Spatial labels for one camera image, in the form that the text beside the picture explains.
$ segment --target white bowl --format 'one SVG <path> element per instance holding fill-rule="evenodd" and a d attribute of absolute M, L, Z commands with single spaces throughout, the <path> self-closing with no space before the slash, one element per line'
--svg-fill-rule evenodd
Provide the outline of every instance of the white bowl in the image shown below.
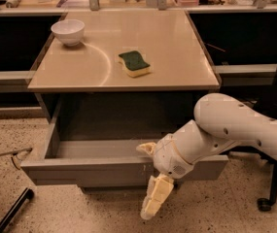
<path fill-rule="evenodd" d="M 75 46 L 84 36 L 85 25 L 77 19 L 65 19 L 52 26 L 53 35 L 66 46 Z"/>

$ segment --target open drawer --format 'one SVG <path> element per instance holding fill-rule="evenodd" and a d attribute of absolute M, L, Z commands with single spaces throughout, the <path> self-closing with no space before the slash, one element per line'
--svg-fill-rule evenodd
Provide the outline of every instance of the open drawer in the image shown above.
<path fill-rule="evenodd" d="M 45 148 L 21 168 L 37 185 L 76 184 L 85 189 L 146 186 L 153 161 L 136 151 L 192 118 L 191 92 L 61 94 Z M 179 182 L 215 180 L 227 156 L 207 157 Z"/>

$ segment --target green sponge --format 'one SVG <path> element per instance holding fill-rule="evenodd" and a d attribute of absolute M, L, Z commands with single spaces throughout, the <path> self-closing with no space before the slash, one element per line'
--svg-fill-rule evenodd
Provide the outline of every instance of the green sponge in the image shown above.
<path fill-rule="evenodd" d="M 120 63 L 130 77 L 138 77 L 150 73 L 150 65 L 144 61 L 139 51 L 133 50 L 119 54 Z"/>

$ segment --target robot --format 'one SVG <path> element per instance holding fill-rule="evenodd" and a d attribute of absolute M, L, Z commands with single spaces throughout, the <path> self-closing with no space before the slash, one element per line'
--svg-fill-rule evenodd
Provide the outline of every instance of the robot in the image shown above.
<path fill-rule="evenodd" d="M 159 170 L 151 176 L 141 218 L 151 219 L 174 187 L 174 180 L 193 170 L 204 157 L 237 146 L 251 146 L 277 160 L 277 119 L 264 116 L 238 100 L 211 93 L 194 107 L 194 120 L 157 143 L 139 145 Z"/>

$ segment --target speckled floor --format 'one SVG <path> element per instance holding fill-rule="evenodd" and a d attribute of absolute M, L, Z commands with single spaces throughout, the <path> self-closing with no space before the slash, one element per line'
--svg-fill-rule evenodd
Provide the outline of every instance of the speckled floor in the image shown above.
<path fill-rule="evenodd" d="M 42 118 L 0 119 L 0 152 L 42 144 Z M 5 232 L 277 232 L 277 203 L 257 209 L 268 197 L 271 167 L 255 154 L 234 153 L 216 181 L 185 183 L 156 217 L 140 218 L 144 195 L 135 192 L 85 195 L 74 185 L 35 186 L 0 157 L 0 220 L 26 187 L 34 198 L 19 210 Z"/>

